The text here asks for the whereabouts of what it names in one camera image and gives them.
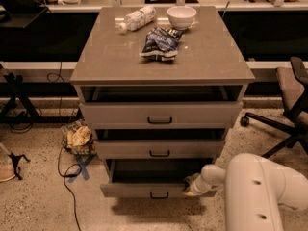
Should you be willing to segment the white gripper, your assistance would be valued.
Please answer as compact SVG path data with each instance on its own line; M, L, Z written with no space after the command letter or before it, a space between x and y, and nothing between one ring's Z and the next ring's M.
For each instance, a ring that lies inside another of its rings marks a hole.
M185 181L188 182L189 186L186 192L183 192L185 196L197 196L207 193L211 186L201 177L199 173L185 177Z

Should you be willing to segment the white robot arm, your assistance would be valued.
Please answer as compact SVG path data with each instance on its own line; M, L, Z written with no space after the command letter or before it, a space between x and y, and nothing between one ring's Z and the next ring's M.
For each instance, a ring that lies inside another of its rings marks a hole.
M186 196L224 188L226 231L284 231L279 208L308 208L308 180L261 156L239 154L227 168L204 166L185 178Z

